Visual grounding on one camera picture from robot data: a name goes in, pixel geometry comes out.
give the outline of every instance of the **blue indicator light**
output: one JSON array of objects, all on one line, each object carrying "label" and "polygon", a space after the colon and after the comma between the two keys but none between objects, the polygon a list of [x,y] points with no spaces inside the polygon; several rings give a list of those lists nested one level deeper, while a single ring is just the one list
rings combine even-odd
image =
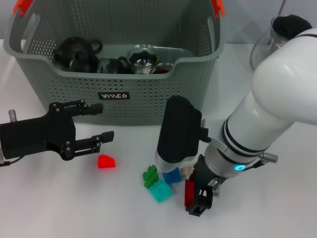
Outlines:
[{"label": "blue indicator light", "polygon": [[246,168],[245,165],[239,165],[239,166],[236,166],[234,169],[237,171],[240,171],[240,170],[244,170],[245,168]]}]

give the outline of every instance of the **toy block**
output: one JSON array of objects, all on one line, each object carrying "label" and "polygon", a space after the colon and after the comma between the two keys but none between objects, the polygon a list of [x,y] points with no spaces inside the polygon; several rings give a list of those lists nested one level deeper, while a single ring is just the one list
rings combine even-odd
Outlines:
[{"label": "toy block", "polygon": [[149,191],[158,203],[165,201],[173,194],[172,189],[170,189],[170,187],[163,180],[160,180],[151,186]]},{"label": "toy block", "polygon": [[182,176],[180,174],[179,168],[174,169],[173,171],[169,173],[163,173],[164,181],[167,184],[175,183],[175,182],[181,182]]},{"label": "toy block", "polygon": [[187,166],[180,169],[182,176],[190,175],[194,171],[194,166]]},{"label": "toy block", "polygon": [[148,171],[143,173],[144,187],[149,189],[159,180],[158,169],[155,165],[149,166]]},{"label": "toy block", "polygon": [[99,169],[114,168],[115,160],[108,155],[100,155],[98,157],[98,167]]},{"label": "toy block", "polygon": [[194,181],[185,180],[185,207],[189,207],[194,203]]}]

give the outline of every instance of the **black plastic part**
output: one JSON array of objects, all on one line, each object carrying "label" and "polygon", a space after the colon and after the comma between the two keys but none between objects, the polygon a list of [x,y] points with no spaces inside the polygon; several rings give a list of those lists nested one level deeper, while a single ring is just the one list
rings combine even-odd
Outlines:
[{"label": "black plastic part", "polygon": [[11,165],[10,161],[5,161],[4,163],[0,164],[0,167],[9,166]]},{"label": "black plastic part", "polygon": [[287,40],[291,40],[298,34],[312,29],[312,25],[307,20],[295,15],[277,17],[272,27],[279,36]]},{"label": "black plastic part", "polygon": [[41,118],[1,124],[0,141],[3,155],[6,159],[12,159],[49,150],[60,154],[63,160],[72,160],[76,156],[99,152],[100,143],[113,140],[113,131],[76,141],[76,128],[72,117],[102,112],[102,104],[89,107],[84,100],[51,103],[48,113]]},{"label": "black plastic part", "polygon": [[257,169],[257,168],[259,168],[259,167],[261,167],[261,166],[263,166],[264,164],[261,162],[261,160],[259,160],[259,161],[257,161],[256,163],[254,163],[253,165],[252,165],[252,168],[254,168],[254,169]]},{"label": "black plastic part", "polygon": [[208,129],[201,128],[202,113],[184,97],[167,100],[158,139],[158,154],[168,163],[196,156],[199,140],[210,142]]},{"label": "black plastic part", "polygon": [[226,179],[215,175],[207,166],[205,158],[200,155],[194,165],[194,171],[189,179],[194,181],[194,203],[186,207],[190,215],[201,216],[204,211],[212,206],[213,187],[208,185],[213,179],[220,179],[222,184]]}]

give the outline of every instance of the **blue block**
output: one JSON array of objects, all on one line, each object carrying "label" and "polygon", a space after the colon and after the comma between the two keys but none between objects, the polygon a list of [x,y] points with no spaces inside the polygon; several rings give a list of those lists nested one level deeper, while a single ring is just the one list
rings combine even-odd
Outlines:
[{"label": "blue block", "polygon": [[150,193],[158,203],[161,203],[172,196],[173,191],[163,181],[160,180],[149,188]]},{"label": "blue block", "polygon": [[182,181],[182,175],[180,174],[180,170],[178,167],[169,173],[163,173],[163,178],[167,184]]}]

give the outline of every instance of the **black teapot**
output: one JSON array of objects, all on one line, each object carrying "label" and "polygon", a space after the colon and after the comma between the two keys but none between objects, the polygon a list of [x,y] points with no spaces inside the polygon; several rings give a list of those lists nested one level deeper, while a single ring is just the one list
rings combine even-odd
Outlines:
[{"label": "black teapot", "polygon": [[[92,44],[99,44],[97,49],[93,49]],[[103,48],[100,40],[92,39],[85,41],[80,37],[67,38],[58,49],[53,51],[54,58],[63,66],[69,68],[69,64],[73,59],[85,59],[86,61],[94,61],[95,54],[99,53]]]}]

